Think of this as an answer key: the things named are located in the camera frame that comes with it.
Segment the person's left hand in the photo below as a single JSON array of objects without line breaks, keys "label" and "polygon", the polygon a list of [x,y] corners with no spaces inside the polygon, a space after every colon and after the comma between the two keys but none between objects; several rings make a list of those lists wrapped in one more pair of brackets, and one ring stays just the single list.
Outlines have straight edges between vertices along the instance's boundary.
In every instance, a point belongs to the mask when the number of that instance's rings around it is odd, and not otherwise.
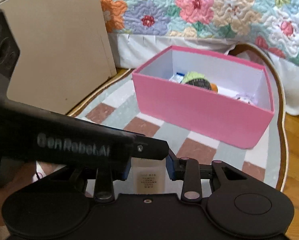
[{"label": "person's left hand", "polygon": [[4,220],[1,215],[1,208],[4,201],[14,192],[33,183],[33,181],[35,180],[34,177],[36,178],[36,180],[38,180],[36,172],[36,163],[24,164],[21,168],[19,168],[14,178],[9,183],[7,183],[3,187],[0,187],[0,226],[4,225]]}]

